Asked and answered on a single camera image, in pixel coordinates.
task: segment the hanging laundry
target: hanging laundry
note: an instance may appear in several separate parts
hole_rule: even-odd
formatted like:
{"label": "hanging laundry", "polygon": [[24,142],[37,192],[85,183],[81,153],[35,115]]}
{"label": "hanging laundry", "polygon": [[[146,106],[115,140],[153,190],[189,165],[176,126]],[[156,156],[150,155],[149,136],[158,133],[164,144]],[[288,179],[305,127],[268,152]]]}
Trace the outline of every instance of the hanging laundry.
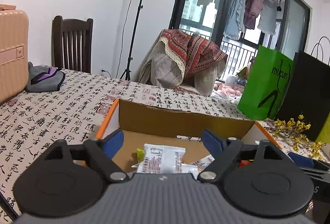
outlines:
{"label": "hanging laundry", "polygon": [[255,29],[255,19],[259,16],[264,0],[246,0],[244,25],[247,29]]}
{"label": "hanging laundry", "polygon": [[275,35],[276,34],[276,16],[277,1],[264,0],[264,6],[260,12],[260,21],[258,29],[262,32]]}
{"label": "hanging laundry", "polygon": [[231,0],[223,35],[233,40],[240,38],[240,31],[245,31],[243,23],[246,0]]}

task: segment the blue pad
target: blue pad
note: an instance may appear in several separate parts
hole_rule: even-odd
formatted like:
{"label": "blue pad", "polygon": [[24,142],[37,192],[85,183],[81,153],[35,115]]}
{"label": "blue pad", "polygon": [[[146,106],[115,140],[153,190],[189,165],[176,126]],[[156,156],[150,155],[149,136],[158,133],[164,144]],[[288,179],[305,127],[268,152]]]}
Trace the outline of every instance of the blue pad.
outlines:
{"label": "blue pad", "polygon": [[213,157],[217,156],[227,147],[227,142],[225,139],[218,137],[209,130],[203,131],[202,142],[204,147]]}
{"label": "blue pad", "polygon": [[124,144],[124,132],[120,130],[103,146],[103,152],[112,159]]}
{"label": "blue pad", "polygon": [[314,164],[314,162],[311,158],[301,156],[301,155],[296,154],[294,152],[290,152],[290,153],[288,153],[288,155],[290,156],[290,158],[294,161],[294,163],[297,166],[314,168],[315,164]]}

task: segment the red patterned shawl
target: red patterned shawl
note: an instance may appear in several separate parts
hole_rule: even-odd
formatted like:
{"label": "red patterned shawl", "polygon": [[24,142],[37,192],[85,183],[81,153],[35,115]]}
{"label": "red patterned shawl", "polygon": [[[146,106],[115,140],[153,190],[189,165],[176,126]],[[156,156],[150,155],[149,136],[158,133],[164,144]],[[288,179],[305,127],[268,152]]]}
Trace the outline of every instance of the red patterned shawl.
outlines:
{"label": "red patterned shawl", "polygon": [[166,53],[178,64],[184,78],[203,71],[227,55],[206,38],[188,35],[182,30],[163,30],[161,38]]}

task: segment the metal screw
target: metal screw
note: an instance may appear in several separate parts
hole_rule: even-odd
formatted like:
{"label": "metal screw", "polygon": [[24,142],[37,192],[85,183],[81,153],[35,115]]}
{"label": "metal screw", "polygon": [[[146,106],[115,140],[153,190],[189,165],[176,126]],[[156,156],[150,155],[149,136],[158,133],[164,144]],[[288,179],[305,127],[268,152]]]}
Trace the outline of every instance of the metal screw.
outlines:
{"label": "metal screw", "polygon": [[126,178],[126,174],[123,172],[114,172],[110,175],[110,178],[115,181],[122,181]]}
{"label": "metal screw", "polygon": [[201,173],[201,178],[205,179],[205,180],[212,180],[215,179],[217,176],[216,173],[212,172],[212,171],[205,171]]}

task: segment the balcony railing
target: balcony railing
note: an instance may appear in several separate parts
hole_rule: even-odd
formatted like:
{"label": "balcony railing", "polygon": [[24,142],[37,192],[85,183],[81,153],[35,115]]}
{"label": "balcony railing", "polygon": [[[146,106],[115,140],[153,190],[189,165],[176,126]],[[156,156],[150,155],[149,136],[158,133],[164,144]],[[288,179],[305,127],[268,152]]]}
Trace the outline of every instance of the balcony railing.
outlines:
{"label": "balcony railing", "polygon": [[[206,39],[210,39],[212,35],[209,30],[196,29],[195,27],[183,24],[180,24],[180,29],[189,35],[196,33]],[[226,80],[228,76],[236,75],[237,72],[243,67],[246,67],[251,58],[255,57],[258,53],[258,49],[247,46],[241,42],[229,41],[230,42],[222,41],[220,45],[220,49],[228,55],[226,68],[219,78],[220,80]]]}

